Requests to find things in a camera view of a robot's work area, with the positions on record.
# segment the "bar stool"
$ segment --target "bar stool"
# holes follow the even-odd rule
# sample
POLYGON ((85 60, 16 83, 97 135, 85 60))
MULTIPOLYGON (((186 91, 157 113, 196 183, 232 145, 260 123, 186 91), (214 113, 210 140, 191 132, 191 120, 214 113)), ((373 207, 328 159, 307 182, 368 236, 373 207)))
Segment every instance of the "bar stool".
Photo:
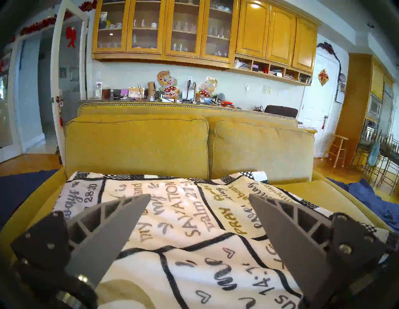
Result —
POLYGON ((334 138, 333 141, 331 142, 330 146, 326 150, 326 152, 323 154, 322 161, 323 161, 324 157, 326 156, 326 154, 332 154, 332 155, 336 156, 335 162, 334 162, 334 167, 337 166, 338 159, 342 159, 342 167, 344 167, 345 156, 346 156, 346 148, 342 148, 342 144, 343 144, 344 140, 348 140, 348 139, 346 137, 343 137, 343 136, 340 136, 340 135, 336 135, 336 134, 334 134, 334 136, 336 138, 341 139, 340 145, 338 146, 338 145, 334 144, 334 141, 335 141, 335 138, 334 138), (332 150, 331 147, 338 147, 338 151, 336 153, 335 152, 331 152, 331 150, 332 150), (340 152, 341 151, 344 154, 343 157, 340 157, 340 152))

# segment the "cabinet door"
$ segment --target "cabinet door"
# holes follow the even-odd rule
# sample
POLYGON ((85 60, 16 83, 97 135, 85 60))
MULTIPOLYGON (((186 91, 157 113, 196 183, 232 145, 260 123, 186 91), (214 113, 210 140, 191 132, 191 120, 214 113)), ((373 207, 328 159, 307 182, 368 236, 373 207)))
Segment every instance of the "cabinet door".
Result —
POLYGON ((296 16, 272 6, 266 59, 290 65, 294 52, 296 16))
POLYGON ((270 4, 257 0, 241 2, 238 53, 265 58, 269 20, 270 4))
POLYGON ((199 58, 205 0, 168 0, 167 55, 199 58))
POLYGON ((205 0, 201 58, 233 62, 238 28, 238 0, 205 0))
POLYGON ((93 28, 94 53, 125 52, 130 0, 98 0, 93 28))
POLYGON ((313 73, 316 56, 317 27, 302 18, 296 19, 294 68, 313 73))
POLYGON ((162 54, 166 0, 131 0, 127 51, 162 54))
POLYGON ((384 72, 373 61, 373 76, 371 78, 371 92, 382 100, 384 93, 384 72))

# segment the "yellow sofa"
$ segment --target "yellow sofa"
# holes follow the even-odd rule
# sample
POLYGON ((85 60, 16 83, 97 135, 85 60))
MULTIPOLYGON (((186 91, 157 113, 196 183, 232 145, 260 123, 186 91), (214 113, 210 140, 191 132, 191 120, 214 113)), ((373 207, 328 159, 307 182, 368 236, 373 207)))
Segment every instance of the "yellow sofa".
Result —
POLYGON ((10 243, 53 209, 75 171, 216 179, 265 171, 269 183, 331 211, 390 229, 365 205, 313 169, 313 135, 293 118, 210 106, 87 103, 65 128, 64 167, 42 184, 0 232, 10 243))

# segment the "sofa back cushion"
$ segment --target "sofa back cushion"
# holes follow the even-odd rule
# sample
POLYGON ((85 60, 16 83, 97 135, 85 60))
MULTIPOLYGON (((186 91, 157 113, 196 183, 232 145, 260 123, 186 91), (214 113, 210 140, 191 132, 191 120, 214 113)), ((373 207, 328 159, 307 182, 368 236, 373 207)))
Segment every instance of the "sofa back cushion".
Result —
POLYGON ((66 126, 75 171, 208 178, 208 122, 189 115, 89 115, 66 126))
POLYGON ((271 184, 310 181, 314 137, 301 129, 209 121, 211 179, 238 171, 265 171, 271 184))

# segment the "white door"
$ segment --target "white door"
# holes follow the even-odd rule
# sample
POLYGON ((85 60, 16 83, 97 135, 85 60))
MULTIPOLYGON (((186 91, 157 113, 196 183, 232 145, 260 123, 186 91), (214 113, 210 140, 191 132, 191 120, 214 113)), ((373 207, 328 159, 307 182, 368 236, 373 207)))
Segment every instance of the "white door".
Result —
POLYGON ((17 50, 10 46, 0 59, 0 162, 21 154, 15 124, 14 68, 17 50))
POLYGON ((314 135, 314 156, 322 157, 329 145, 327 123, 331 104, 337 91, 339 65, 319 54, 316 54, 313 80, 310 87, 305 87, 302 108, 298 120, 306 127, 316 128, 314 135), (326 69, 329 80, 322 86, 318 79, 319 73, 326 69))
POLYGON ((77 111, 76 102, 86 99, 85 47, 88 21, 86 13, 70 0, 62 0, 54 26, 50 80, 55 133, 63 164, 63 127, 74 117, 77 111))

